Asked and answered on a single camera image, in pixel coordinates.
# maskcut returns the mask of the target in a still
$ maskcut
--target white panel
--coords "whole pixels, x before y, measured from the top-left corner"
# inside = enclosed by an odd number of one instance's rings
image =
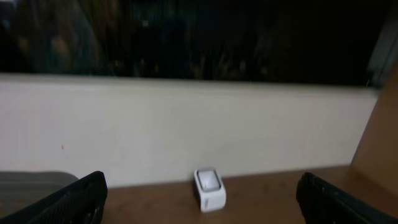
[[[371,90],[0,77],[0,170],[105,173],[111,187],[349,164]]]

